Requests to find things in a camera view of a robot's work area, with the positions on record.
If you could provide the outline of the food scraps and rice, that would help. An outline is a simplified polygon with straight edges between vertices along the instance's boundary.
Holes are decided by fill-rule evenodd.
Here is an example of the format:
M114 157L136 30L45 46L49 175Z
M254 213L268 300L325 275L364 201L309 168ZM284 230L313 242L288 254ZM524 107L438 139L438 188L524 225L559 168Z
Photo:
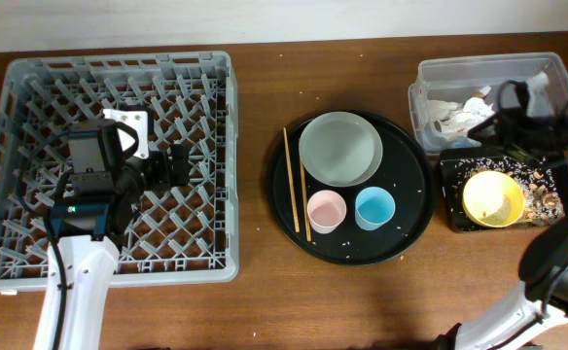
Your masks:
M443 193L449 218L457 231L484 230L465 214L462 192L472 176L485 170L505 173L520 185L526 207L517 221L519 226L547 226L565 215L562 195L550 169L531 169L508 157L446 159L440 161Z

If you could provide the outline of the yellow bowl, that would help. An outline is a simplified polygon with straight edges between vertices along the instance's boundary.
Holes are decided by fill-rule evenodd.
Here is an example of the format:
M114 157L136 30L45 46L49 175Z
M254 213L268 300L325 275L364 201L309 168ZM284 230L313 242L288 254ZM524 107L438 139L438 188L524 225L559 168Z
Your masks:
M498 171L482 171L472 176L462 192L467 217L486 228L505 228L517 222L526 207L518 182Z

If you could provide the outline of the white paper napkin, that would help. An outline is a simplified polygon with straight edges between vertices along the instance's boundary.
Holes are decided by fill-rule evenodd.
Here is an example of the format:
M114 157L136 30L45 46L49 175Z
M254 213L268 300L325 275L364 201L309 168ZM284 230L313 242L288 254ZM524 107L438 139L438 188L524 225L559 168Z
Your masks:
M524 82L512 82L517 104L528 117L539 117L547 113L546 89L549 84L550 78L544 72ZM492 86L479 87L464 102L428 100L424 103L426 122L443 139L452 141L457 137L465 137L471 128L500 111L500 102L491 101L491 91Z

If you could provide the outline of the wooden chopstick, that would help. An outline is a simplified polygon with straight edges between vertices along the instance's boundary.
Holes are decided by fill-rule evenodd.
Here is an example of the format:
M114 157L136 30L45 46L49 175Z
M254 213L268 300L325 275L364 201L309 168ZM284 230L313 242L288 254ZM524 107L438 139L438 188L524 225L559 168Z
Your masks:
M294 177L293 177L293 172L292 172L292 163L291 163L291 157L290 157L287 128L283 127L282 132L283 132L284 153L285 153L285 160L286 160L286 170L287 170L289 193L290 193L291 206L292 206L294 229L295 229L296 233L300 233L300 221L299 221L299 215L298 215L298 209L297 209L295 184L294 184Z
M303 213L303 223L304 223L304 230L305 230L305 239L307 242L312 241L311 235L311 226L307 212L307 191L306 191L306 181L305 181L305 169L302 162L301 156L301 144L299 145L299 164L300 164L300 179L301 179L301 187L302 187L302 213Z

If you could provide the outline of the pink cup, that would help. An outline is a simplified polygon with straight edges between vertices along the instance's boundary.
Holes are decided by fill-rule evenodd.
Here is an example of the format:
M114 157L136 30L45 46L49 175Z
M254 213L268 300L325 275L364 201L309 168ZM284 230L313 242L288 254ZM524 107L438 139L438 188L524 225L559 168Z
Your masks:
M345 200L340 194L331 190L313 194L306 209L311 228L321 234L334 231L347 214Z

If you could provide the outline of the grey round plate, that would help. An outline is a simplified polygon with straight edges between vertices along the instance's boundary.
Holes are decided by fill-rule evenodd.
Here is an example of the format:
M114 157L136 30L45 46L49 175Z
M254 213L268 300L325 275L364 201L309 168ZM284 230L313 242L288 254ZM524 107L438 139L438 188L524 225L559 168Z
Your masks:
M377 129L351 112L329 112L302 131L299 154L305 170L318 182L337 188L369 180L383 158Z

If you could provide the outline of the light blue cup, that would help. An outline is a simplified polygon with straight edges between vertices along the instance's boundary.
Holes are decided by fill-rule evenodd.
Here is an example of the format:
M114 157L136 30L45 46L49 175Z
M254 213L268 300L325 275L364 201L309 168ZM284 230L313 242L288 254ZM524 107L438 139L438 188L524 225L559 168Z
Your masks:
M395 199L383 188L365 188L355 198L355 222L360 229L376 230L389 222L395 212Z

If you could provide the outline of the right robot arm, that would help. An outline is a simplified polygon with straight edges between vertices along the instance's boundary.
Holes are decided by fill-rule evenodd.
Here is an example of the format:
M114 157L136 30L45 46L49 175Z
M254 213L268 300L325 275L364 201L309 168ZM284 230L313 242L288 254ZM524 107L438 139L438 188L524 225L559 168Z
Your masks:
M484 148L533 168L552 168L568 152L568 100L554 115L532 117L541 81L514 82L518 100L471 128ZM568 324L568 214L539 234L518 267L518 284L477 319L457 323L431 344L434 349L521 349L552 328Z

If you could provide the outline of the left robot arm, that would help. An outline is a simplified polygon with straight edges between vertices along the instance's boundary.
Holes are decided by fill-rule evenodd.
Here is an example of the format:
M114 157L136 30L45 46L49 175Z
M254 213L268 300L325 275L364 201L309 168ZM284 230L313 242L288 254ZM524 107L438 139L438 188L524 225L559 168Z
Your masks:
M97 348L134 205L147 191L189 184L188 150L149 150L153 132L151 109L126 104L66 131L72 165L43 217L49 270L35 348Z

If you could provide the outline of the grey plastic dishwasher rack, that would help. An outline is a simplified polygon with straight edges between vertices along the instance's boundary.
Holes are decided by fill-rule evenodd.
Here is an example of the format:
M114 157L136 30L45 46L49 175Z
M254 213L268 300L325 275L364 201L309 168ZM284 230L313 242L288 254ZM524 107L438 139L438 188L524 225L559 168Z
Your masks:
M0 97L0 293L47 283L42 214L71 159L61 132L107 109L145 108L142 155L188 153L189 182L132 209L116 287L228 282L239 270L237 83L225 52L22 58Z

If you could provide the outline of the clear plastic waste bin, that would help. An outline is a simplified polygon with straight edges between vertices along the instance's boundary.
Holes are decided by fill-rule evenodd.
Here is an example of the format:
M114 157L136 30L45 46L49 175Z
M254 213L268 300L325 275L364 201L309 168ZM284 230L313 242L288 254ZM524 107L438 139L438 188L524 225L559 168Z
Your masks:
M408 105L416 141L429 157L445 149L477 147L464 132L440 131L433 121L433 106L439 101L464 104L480 89L489 87L484 101L494 104L500 85L508 80L525 82L540 73L549 83L534 98L537 117L558 112L568 100L568 72L554 52L530 52L465 56L424 60L416 81L408 88Z

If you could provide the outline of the black rectangular tray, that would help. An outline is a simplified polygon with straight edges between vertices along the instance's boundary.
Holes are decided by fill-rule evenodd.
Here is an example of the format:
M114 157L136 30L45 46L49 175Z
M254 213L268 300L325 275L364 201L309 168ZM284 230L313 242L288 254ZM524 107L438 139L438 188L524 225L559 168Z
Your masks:
M535 169L483 148L462 148L441 152L438 167L449 222L457 232L483 229L468 218L463 208L463 190L467 180L486 170L502 172L520 185L525 209L515 223L517 228L549 226L568 212L566 164Z

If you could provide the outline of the round black serving tray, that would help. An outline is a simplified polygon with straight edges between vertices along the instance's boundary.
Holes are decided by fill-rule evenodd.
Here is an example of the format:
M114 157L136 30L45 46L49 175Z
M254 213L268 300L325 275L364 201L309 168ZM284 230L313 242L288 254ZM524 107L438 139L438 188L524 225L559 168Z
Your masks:
M346 202L346 217L331 233L313 231L312 241L305 239L299 141L310 120L300 122L287 132L300 233L294 229L283 140L277 142L266 168L266 198L270 213L281 230L309 255L340 265L382 263L401 255L423 234L435 210L435 175L420 145L395 122L367 111L355 113L367 119L382 140L383 158L372 177L357 186L337 188L318 182L310 174L305 175L307 196L331 190ZM396 202L394 217L372 231L360 229L355 222L355 198L368 187L389 191Z

